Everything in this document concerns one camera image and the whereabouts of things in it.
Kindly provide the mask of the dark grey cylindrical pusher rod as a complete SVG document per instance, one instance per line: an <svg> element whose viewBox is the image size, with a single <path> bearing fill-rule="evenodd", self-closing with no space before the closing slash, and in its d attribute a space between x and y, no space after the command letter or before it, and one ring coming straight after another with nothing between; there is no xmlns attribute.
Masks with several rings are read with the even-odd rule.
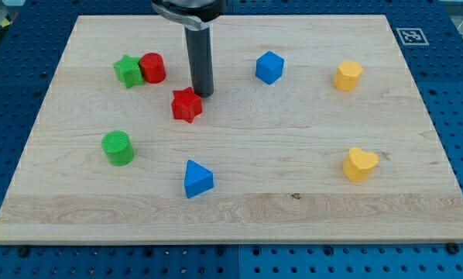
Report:
<svg viewBox="0 0 463 279"><path fill-rule="evenodd" d="M202 98L214 93L210 29L191 30L184 28L190 77L194 92Z"/></svg>

